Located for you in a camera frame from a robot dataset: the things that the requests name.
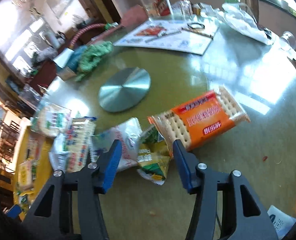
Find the small green yellow snack packet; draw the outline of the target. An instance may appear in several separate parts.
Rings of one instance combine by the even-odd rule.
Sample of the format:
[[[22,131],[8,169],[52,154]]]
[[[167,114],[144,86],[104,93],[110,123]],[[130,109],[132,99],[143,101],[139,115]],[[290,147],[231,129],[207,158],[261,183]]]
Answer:
[[[163,185],[167,178],[171,157],[168,152],[151,152],[149,149],[139,150],[137,172],[142,178],[156,185]]]

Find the yellow rimmed white tray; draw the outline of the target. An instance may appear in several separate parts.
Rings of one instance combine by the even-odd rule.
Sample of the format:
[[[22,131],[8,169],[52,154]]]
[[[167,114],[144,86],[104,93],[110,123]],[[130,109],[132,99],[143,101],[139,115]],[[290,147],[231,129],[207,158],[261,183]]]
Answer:
[[[48,156],[52,144],[53,139],[32,132],[30,127],[23,134],[12,183],[13,200],[21,208],[21,220],[53,172]]]

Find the blue white cracker pack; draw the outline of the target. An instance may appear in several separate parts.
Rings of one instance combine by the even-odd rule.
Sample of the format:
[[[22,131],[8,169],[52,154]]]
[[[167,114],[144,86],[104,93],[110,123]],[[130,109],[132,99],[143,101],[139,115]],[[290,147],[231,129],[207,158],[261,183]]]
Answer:
[[[96,127],[96,117],[73,118],[68,129],[54,140],[49,152],[53,170],[80,171],[85,165]]]

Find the round cracker pack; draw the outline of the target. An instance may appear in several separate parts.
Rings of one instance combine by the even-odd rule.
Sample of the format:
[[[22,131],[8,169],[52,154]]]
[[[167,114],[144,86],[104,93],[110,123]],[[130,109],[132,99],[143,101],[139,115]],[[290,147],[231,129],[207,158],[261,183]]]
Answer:
[[[55,103],[45,101],[35,112],[31,130],[46,137],[55,138],[63,133],[70,123],[72,111]]]

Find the white plastic snack bag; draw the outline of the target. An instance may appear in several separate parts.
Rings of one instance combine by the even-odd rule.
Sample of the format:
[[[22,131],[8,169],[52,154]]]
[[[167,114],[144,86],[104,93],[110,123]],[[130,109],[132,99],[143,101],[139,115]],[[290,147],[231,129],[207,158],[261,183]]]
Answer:
[[[93,135],[89,150],[91,161],[96,162],[101,155],[108,152],[115,140],[119,140],[121,142],[121,158],[117,171],[137,166],[139,139],[142,132],[139,120],[130,118],[122,124]]]

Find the silver turntable disc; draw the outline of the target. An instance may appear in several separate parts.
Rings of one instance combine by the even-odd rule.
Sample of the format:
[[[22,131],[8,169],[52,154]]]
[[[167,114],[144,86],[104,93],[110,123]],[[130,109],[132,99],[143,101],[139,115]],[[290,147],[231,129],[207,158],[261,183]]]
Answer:
[[[149,92],[151,77],[142,68],[125,68],[109,78],[99,89],[99,105],[118,113],[136,106]]]

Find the tissue box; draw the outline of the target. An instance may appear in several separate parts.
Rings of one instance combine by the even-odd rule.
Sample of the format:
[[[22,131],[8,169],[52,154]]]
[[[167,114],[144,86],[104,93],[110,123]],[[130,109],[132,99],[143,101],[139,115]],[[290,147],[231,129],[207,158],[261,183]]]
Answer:
[[[63,81],[67,81],[76,77],[77,68],[81,55],[87,49],[87,45],[79,46],[76,49],[64,48],[64,50],[57,55],[53,62],[56,65],[56,75]]]

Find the green cloth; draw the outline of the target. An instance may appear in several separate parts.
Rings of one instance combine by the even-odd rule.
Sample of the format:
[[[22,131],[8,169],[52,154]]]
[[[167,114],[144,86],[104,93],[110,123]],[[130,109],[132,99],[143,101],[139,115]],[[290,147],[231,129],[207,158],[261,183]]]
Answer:
[[[76,72],[76,82],[80,82],[101,62],[102,58],[109,54],[113,49],[113,43],[110,41],[102,41],[97,44],[89,45],[81,54]]]

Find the large printed paper sheet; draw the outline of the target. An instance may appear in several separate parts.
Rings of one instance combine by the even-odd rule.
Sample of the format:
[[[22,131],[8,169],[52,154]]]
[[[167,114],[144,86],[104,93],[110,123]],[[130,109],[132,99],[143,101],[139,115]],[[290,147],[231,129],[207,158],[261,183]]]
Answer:
[[[203,55],[212,42],[219,25],[204,18],[200,21],[146,21],[114,42],[116,47],[152,48]]]

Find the white liquor bottle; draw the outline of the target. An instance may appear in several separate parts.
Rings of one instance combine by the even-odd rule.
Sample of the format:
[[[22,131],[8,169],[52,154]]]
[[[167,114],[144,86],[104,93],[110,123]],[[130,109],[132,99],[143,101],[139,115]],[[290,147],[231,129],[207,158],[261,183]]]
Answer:
[[[169,0],[153,0],[153,2],[160,16],[168,16],[173,14]]]

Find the clear glass jar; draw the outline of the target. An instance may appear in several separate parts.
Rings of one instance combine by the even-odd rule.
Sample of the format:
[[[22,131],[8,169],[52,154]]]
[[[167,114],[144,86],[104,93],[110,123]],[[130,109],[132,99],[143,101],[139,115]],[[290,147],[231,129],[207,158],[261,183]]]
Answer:
[[[140,0],[149,18],[157,16],[157,11],[153,0]]]

